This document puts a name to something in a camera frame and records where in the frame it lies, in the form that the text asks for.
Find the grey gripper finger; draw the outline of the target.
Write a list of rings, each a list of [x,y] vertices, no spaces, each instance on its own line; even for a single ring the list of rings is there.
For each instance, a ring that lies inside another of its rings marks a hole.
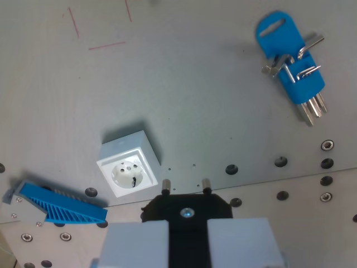
[[[110,224],[99,267],[169,267],[167,221]]]
[[[266,218],[210,219],[212,267],[285,267]]]

